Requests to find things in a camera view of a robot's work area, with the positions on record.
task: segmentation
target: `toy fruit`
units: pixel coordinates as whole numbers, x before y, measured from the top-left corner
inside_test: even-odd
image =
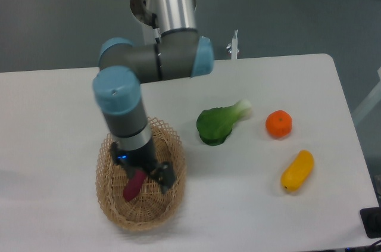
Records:
[[[268,115],[266,129],[275,138],[287,136],[292,129],[292,118],[283,110],[275,111]]]
[[[286,190],[296,191],[310,175],[313,168],[314,157],[309,151],[302,150],[283,172],[280,182]]]

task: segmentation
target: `cable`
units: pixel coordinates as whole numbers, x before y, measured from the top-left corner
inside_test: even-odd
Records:
[[[374,250],[375,246],[377,244],[380,244],[381,243],[381,239],[376,241],[375,243],[373,243],[371,246],[369,246],[368,248],[365,249],[364,252],[375,252],[375,251],[379,251],[379,250]]]

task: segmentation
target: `woven basket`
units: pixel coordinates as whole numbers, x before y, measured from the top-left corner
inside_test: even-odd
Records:
[[[120,166],[113,165],[110,134],[103,141],[96,167],[96,195],[101,209],[110,221],[130,231],[145,231],[163,224],[176,212],[185,189],[186,165],[179,136],[162,120],[148,121],[157,160],[172,162],[176,174],[176,181],[166,194],[161,193],[156,182],[146,178],[140,194],[132,201],[124,200],[122,192],[128,178]]]

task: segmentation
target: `green vegetable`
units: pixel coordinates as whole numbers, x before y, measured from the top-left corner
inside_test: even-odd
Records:
[[[252,106],[247,99],[233,106],[212,108],[201,112],[197,118],[197,130],[201,140],[210,146],[222,144],[241,118],[251,115]]]

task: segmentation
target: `yellow mango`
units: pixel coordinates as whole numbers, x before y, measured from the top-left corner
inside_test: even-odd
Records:
[[[314,157],[309,151],[299,152],[290,166],[283,172],[280,183],[288,191],[296,191],[314,168]]]

